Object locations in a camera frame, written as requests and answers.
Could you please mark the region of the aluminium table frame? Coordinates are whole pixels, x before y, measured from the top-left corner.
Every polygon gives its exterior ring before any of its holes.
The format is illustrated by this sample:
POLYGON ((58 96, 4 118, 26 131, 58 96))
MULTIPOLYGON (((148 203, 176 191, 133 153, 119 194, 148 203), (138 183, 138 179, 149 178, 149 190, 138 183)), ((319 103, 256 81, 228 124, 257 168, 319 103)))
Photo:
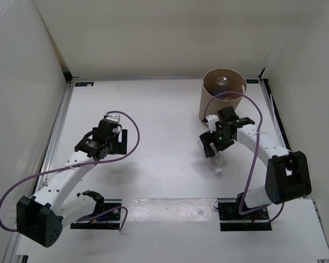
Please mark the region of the aluminium table frame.
POLYGON ((223 172, 209 169, 198 144, 205 128, 198 118, 200 77, 96 79, 91 87, 70 84, 53 129, 43 169, 65 164, 78 140, 103 113, 120 110, 128 129, 127 159, 93 169, 77 191, 93 190, 107 199, 233 198, 243 191, 253 154, 241 144, 224 153, 223 172))

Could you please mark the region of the blue label Pocari Sweat bottle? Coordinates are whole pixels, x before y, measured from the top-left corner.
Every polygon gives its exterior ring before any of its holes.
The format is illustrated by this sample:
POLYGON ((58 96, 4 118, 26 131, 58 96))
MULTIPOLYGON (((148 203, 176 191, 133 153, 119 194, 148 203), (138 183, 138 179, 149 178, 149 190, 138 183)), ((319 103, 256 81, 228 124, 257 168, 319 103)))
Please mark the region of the blue label Pocari Sweat bottle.
POLYGON ((223 94, 223 92, 225 92, 225 90, 213 90, 211 92, 212 96, 217 96, 217 99, 221 99, 221 100, 231 100, 231 97, 229 95, 223 94))

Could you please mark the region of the brown cardboard bin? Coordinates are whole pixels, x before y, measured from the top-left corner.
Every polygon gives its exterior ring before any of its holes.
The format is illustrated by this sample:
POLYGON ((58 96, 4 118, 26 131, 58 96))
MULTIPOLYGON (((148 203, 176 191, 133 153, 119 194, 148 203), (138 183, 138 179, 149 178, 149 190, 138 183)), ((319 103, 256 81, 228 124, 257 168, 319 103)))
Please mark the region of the brown cardboard bin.
POLYGON ((214 69, 205 74, 202 81, 200 109, 198 114, 201 123, 205 126, 207 126, 207 124, 204 124, 202 119, 204 117, 206 106, 213 99, 211 92, 216 89, 229 92, 226 93, 226 95, 229 95, 231 100, 221 100, 215 98, 210 103, 208 110, 206 111, 206 115, 216 114, 217 111, 223 107, 232 106, 236 109, 242 99, 240 94, 244 94, 246 92, 247 82, 241 74, 228 68, 214 69), (229 79, 230 84, 228 87, 225 88, 216 85, 215 80, 219 76, 225 76, 229 79))

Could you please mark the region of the clear plastic bottle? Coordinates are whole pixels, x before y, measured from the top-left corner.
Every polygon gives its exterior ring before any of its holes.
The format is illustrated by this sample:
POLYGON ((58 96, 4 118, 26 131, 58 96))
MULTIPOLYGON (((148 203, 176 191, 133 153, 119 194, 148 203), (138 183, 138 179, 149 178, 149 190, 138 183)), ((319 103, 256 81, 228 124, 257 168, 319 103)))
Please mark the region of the clear plastic bottle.
POLYGON ((225 87, 225 88, 228 87, 229 84, 230 84, 229 79, 225 76, 217 77, 216 80, 215 80, 215 83, 216 83, 217 86, 225 87))

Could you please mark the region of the clear bottle white orange label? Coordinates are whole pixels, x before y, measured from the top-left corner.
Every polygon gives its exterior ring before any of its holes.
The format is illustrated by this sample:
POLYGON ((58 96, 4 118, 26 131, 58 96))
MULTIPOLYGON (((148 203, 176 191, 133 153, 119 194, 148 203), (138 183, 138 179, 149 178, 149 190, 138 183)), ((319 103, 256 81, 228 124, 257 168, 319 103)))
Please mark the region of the clear bottle white orange label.
POLYGON ((203 146, 203 143, 201 140, 198 140, 198 144, 200 145, 200 148, 202 149, 203 156, 205 158, 207 166, 214 171, 216 175, 219 175, 222 173, 222 166, 223 166, 223 159, 221 153, 216 149, 215 145, 213 143, 210 143, 210 146, 214 152, 213 157, 206 157, 205 148, 203 146))

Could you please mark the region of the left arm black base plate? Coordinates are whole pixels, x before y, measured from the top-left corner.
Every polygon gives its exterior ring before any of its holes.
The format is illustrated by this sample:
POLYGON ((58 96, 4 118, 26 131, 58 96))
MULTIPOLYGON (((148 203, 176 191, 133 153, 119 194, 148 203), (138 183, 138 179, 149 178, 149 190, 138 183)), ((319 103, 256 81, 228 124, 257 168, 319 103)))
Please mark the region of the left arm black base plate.
POLYGON ((85 222, 76 222, 70 225, 74 230, 119 230, 121 226, 121 209, 122 203, 116 201, 104 201, 104 208, 101 212, 112 209, 111 212, 94 220, 85 222))

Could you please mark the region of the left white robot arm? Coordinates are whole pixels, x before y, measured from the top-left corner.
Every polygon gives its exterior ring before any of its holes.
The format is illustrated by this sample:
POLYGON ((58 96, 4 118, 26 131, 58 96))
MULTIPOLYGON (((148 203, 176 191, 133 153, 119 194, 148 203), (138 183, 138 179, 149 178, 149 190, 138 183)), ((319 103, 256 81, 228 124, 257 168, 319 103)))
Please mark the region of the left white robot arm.
POLYGON ((104 197, 91 190, 69 194, 97 164, 108 155, 127 153, 127 131, 120 114, 105 115, 97 127, 75 146, 65 169, 32 197, 21 197, 16 205, 17 230, 45 248, 51 247, 63 228, 74 222, 89 222, 104 214, 104 197))

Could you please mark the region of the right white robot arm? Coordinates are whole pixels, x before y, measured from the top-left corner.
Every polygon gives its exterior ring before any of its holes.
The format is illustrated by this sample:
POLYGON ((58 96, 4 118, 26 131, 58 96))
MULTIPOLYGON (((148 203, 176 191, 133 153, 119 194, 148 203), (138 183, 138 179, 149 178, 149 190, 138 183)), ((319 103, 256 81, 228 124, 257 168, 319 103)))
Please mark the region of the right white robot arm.
POLYGON ((216 158, 221 152, 239 142, 253 152, 253 161, 266 166, 264 185, 245 187, 238 194, 235 212, 248 219, 255 211, 271 204, 284 204, 311 194, 311 180, 306 155, 292 152, 263 134, 253 120, 240 118, 233 107, 225 107, 215 115, 203 118, 208 131, 200 135, 205 157, 216 158))

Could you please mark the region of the white front board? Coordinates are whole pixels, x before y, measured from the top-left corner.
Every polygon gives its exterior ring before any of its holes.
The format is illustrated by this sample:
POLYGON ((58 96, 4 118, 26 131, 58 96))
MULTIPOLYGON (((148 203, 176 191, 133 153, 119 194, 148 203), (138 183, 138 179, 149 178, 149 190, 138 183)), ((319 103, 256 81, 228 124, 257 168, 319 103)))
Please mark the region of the white front board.
POLYGON ((50 248, 25 237, 29 262, 320 262, 329 248, 313 202, 286 205, 269 231, 223 232, 211 199, 133 199, 121 231, 63 230, 50 248))

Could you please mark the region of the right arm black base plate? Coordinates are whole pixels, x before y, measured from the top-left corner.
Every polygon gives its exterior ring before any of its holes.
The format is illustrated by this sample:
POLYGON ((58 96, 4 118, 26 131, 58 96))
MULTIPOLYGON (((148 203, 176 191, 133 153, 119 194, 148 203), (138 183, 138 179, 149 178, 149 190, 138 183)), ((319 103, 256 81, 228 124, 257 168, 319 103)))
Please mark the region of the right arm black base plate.
POLYGON ((217 200, 213 208, 218 212, 221 232, 271 231, 269 213, 266 208, 241 215, 236 202, 217 200))

